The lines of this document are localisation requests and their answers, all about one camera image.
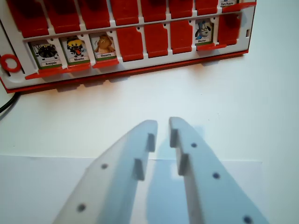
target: dog character card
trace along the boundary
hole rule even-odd
[[[84,41],[77,36],[60,38],[62,49],[69,65],[89,62],[88,53]]]
[[[29,47],[39,69],[61,66],[60,58],[53,44],[46,40],[29,42]]]
[[[113,38],[106,32],[90,34],[90,38],[96,61],[116,58]]]
[[[195,45],[204,45],[213,42],[214,24],[210,19],[196,20]]]

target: name label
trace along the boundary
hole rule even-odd
[[[89,60],[88,56],[83,56],[83,57],[71,57],[70,62],[79,62],[79,61],[86,61]]]
[[[56,60],[56,61],[51,61],[51,62],[42,62],[42,66],[46,67],[46,66],[51,66],[51,65],[55,65],[55,64],[61,64],[60,60]]]

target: white plastic frame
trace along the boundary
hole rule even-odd
[[[45,10],[44,2],[43,0],[38,0],[41,2],[44,14],[47,19],[48,23],[48,31],[49,35],[45,36],[37,36],[37,37],[30,37],[30,38],[23,38],[21,32],[18,30],[14,19],[12,15],[10,14],[10,10],[8,8],[6,0],[0,0],[0,20],[3,25],[0,27],[0,55],[4,54],[13,54],[16,55],[22,65],[22,70],[16,73],[10,73],[10,76],[3,70],[3,68],[0,68],[0,78],[3,81],[5,87],[7,89],[14,89],[24,86],[31,86],[31,85],[37,85],[37,84],[44,84],[49,82],[56,82],[56,81],[62,81],[62,80],[68,80],[68,79],[74,79],[79,77],[88,77],[88,76],[94,76],[94,75],[100,75],[100,74],[106,74],[106,73],[112,73],[112,72],[118,72],[118,71],[124,71],[124,70],[132,70],[132,69],[138,69],[138,68],[144,68],[144,67],[150,67],[155,65],[161,65],[161,64],[168,64],[168,63],[175,63],[180,61],[186,61],[186,60],[192,60],[192,59],[198,59],[198,58],[204,58],[204,57],[210,57],[210,56],[217,56],[217,55],[223,55],[238,51],[247,50],[249,47],[249,41],[250,36],[246,36],[247,30],[252,29],[252,23],[253,23],[253,17],[254,17],[254,11],[255,7],[249,7],[246,9],[241,10],[239,13],[241,15],[241,28],[239,33],[239,38],[237,40],[237,44],[230,45],[222,49],[212,50],[212,51],[197,51],[196,46],[194,44],[194,38],[192,41],[192,51],[186,52],[186,53],[180,53],[180,54],[173,54],[171,49],[171,39],[170,39],[170,22],[171,21],[179,21],[179,20],[189,20],[191,21],[190,25],[195,27],[195,20],[201,19],[201,18],[212,18],[211,20],[214,23],[214,37],[213,42],[215,44],[218,44],[217,42],[217,36],[218,36],[218,25],[219,25],[219,15],[222,14],[222,8],[220,7],[220,0],[218,4],[218,11],[216,14],[210,14],[210,15],[203,15],[203,16],[197,16],[197,11],[195,10],[195,0],[193,1],[193,10],[192,10],[192,16],[191,17],[185,17],[185,18],[179,18],[179,19],[172,19],[171,14],[169,13],[169,7],[168,7],[168,0],[166,0],[167,4],[167,10],[166,10],[166,20],[164,21],[155,21],[155,22],[144,22],[142,11],[141,11],[141,4],[140,0],[137,0],[138,3],[138,10],[139,10],[139,23],[138,24],[131,24],[131,25],[123,25],[123,26],[116,26],[115,20],[113,18],[112,9],[110,6],[110,1],[107,0],[109,15],[110,15],[110,27],[108,28],[99,28],[99,29],[90,29],[87,30],[85,27],[85,23],[82,20],[82,16],[80,13],[80,9],[78,7],[77,0],[74,0],[77,12],[79,14],[79,20],[80,20],[80,31],[76,32],[68,32],[63,34],[55,34],[54,28],[50,23],[50,20],[48,18],[47,12]],[[241,2],[255,2],[256,0],[240,0]],[[145,45],[145,36],[144,36],[144,30],[143,26],[146,24],[152,24],[152,23],[165,23],[166,26],[164,27],[167,29],[168,32],[168,55],[167,56],[160,56],[160,57],[153,57],[149,58],[148,53],[146,50]],[[138,60],[138,63],[136,61],[130,61],[130,62],[123,62],[118,39],[116,35],[116,29],[117,28],[123,28],[123,27],[139,27],[140,29],[137,30],[142,34],[142,44],[143,44],[143,59]],[[109,36],[113,37],[115,50],[117,54],[117,59],[119,61],[118,65],[111,66],[111,67],[105,67],[100,69],[89,69],[84,71],[78,71],[73,73],[64,73],[64,74],[57,74],[46,78],[35,78],[26,80],[25,76],[28,76],[30,74],[38,72],[37,64],[31,54],[31,51],[28,47],[28,42],[30,41],[36,41],[36,40],[47,40],[50,43],[53,43],[56,46],[56,49],[58,51],[59,57],[61,58],[61,62],[63,65],[63,68],[67,67],[66,59],[64,58],[64,54],[62,52],[62,48],[59,42],[59,37],[62,36],[70,36],[70,35],[78,35],[78,37],[85,41],[86,48],[90,57],[91,66],[95,64],[95,59],[93,55],[93,49],[90,42],[90,38],[88,34],[91,33],[98,33],[98,32],[107,32]],[[14,67],[14,62],[7,60],[7,63],[10,67]]]

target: screw hole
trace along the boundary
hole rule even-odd
[[[78,207],[77,207],[78,212],[83,212],[85,209],[86,209],[86,205],[83,203],[78,205]]]
[[[249,224],[252,223],[252,219],[249,216],[245,216],[243,220],[244,223],[249,223]]]
[[[213,173],[213,177],[214,177],[215,179],[220,179],[220,175],[219,175],[218,173]]]
[[[102,167],[102,169],[106,169],[108,167],[108,164],[104,163],[104,164],[102,164],[101,167]]]

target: white table surface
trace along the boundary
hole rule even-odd
[[[262,161],[269,219],[298,222],[299,1],[260,0],[250,52],[102,85],[22,95],[0,117],[0,154],[96,157],[146,119],[174,159],[168,118],[192,124],[221,160]],[[0,87],[0,105],[11,94]]]

